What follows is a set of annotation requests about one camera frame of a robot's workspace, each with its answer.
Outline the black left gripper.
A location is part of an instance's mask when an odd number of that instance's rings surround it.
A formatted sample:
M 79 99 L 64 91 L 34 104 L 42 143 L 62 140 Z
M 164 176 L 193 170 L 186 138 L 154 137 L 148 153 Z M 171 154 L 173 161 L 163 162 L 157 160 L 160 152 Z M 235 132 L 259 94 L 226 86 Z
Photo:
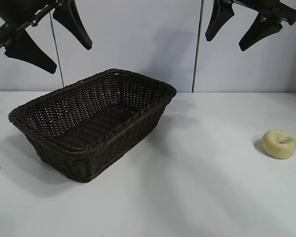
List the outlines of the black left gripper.
M 35 65 L 51 74 L 57 69 L 56 63 L 45 54 L 26 32 L 35 26 L 49 12 L 86 49 L 92 48 L 89 37 L 79 16 L 74 0 L 0 0 L 0 49 L 5 55 Z

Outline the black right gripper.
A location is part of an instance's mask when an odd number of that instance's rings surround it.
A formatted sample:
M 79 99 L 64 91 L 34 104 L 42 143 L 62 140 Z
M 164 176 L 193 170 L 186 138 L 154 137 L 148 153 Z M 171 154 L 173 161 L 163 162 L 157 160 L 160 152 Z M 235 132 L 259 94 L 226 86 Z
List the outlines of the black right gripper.
M 235 15 L 233 3 L 259 12 L 239 42 L 242 51 L 281 31 L 281 20 L 288 22 L 289 25 L 296 22 L 296 10 L 280 0 L 213 0 L 212 15 L 205 33 L 207 41 L 212 41 L 221 27 Z

